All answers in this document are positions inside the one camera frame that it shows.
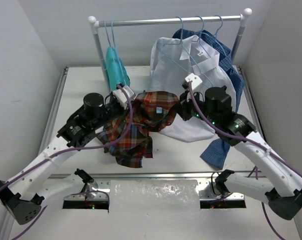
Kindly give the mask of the red plaid shirt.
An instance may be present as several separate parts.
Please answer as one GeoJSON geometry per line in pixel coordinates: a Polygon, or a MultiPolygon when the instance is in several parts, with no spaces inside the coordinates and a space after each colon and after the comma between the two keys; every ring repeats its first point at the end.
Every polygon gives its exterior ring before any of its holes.
{"type": "Polygon", "coordinates": [[[118,165],[141,168],[142,159],[153,158],[150,132],[160,132],[176,117],[177,95],[166,91],[143,92],[132,102],[133,121],[128,133],[115,145],[104,148],[118,165]]]}

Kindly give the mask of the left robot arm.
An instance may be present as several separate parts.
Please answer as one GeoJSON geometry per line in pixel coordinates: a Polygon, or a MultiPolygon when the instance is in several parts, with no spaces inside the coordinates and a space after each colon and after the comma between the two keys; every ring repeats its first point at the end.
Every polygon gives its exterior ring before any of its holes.
{"type": "Polygon", "coordinates": [[[82,150],[95,137],[96,130],[112,120],[133,113],[133,95],[115,90],[105,103],[96,92],[84,96],[83,104],[67,119],[48,146],[14,177],[0,180],[0,202],[14,220],[25,225],[36,219],[43,207],[73,193],[79,193],[93,178],[82,169],[55,184],[46,180],[66,160],[82,150]]]}

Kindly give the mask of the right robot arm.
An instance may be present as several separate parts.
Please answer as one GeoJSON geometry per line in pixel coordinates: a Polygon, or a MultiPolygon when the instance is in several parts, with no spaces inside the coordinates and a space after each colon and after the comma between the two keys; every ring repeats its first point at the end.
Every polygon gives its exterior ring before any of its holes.
{"type": "Polygon", "coordinates": [[[294,171],[263,139],[256,127],[232,110],[226,87],[211,87],[204,94],[183,84],[179,115],[183,120],[196,117],[208,123],[220,140],[245,155],[265,179],[243,177],[224,170],[215,178],[213,189],[226,195],[232,192],[258,200],[284,220],[291,220],[302,208],[302,175],[294,171]]]}

